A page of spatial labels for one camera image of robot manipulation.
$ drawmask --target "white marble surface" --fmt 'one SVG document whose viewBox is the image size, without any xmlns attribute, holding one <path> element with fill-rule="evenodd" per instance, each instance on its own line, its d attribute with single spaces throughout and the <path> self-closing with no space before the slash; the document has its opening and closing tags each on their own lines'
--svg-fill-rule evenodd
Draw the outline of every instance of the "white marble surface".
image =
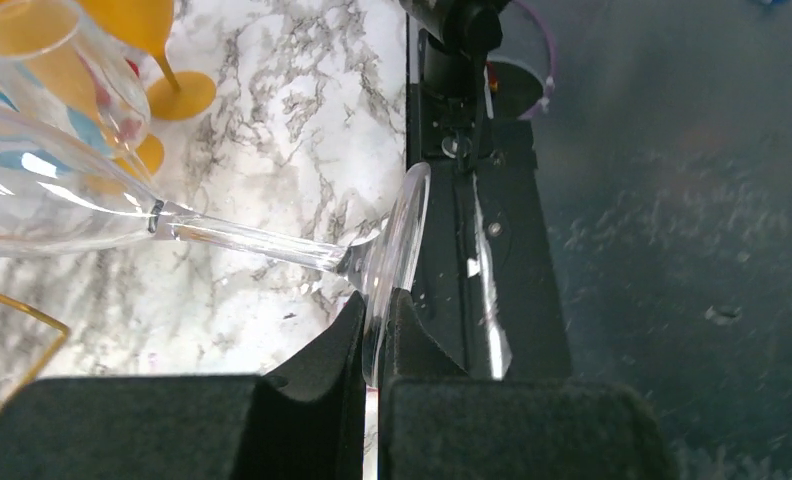
<svg viewBox="0 0 792 480">
<path fill-rule="evenodd" d="M 162 190 L 197 211 L 348 243 L 404 172 L 404 13 L 389 0 L 187 0 L 168 53 L 218 85 L 212 107 L 155 121 Z M 160 77 L 141 63 L 144 81 Z M 263 372 L 333 319 L 348 284 L 203 245 L 0 259 L 0 292 L 73 330 L 44 375 Z M 0 317 L 0 370 L 26 369 L 40 328 Z M 0 382 L 0 396 L 10 386 Z"/>
</svg>

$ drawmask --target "screw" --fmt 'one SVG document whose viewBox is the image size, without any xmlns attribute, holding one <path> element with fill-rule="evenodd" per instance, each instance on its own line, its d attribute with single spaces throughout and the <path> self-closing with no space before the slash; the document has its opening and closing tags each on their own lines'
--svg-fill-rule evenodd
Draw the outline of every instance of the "screw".
<svg viewBox="0 0 792 480">
<path fill-rule="evenodd" d="M 443 154 L 449 158 L 457 158 L 458 154 L 467 156 L 470 154 L 470 139 L 462 138 L 459 144 L 455 137 L 449 136 L 443 139 L 440 148 L 443 150 Z"/>
</svg>

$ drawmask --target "purple cable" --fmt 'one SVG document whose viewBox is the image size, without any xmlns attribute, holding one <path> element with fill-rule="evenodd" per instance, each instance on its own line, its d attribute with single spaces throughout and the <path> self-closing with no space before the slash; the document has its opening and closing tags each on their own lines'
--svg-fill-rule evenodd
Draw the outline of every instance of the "purple cable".
<svg viewBox="0 0 792 480">
<path fill-rule="evenodd" d="M 553 91 L 555 91 L 555 75 L 558 72 L 557 47 L 555 43 L 555 35 L 552 35 L 552 30 L 549 30 L 549 25 L 543 20 L 543 17 L 540 15 L 537 9 L 526 3 L 525 0 L 514 0 L 514 3 L 525 10 L 535 25 L 537 25 L 537 28 L 543 32 L 543 37 L 546 39 L 546 51 L 549 54 L 549 75 L 544 81 L 543 96 L 540 97 L 540 100 L 535 102 L 534 105 L 532 105 L 528 110 L 523 112 L 523 114 L 518 117 L 519 120 L 531 120 L 532 117 L 537 114 L 538 110 L 546 112 L 549 108 L 549 96 L 552 95 Z"/>
</svg>

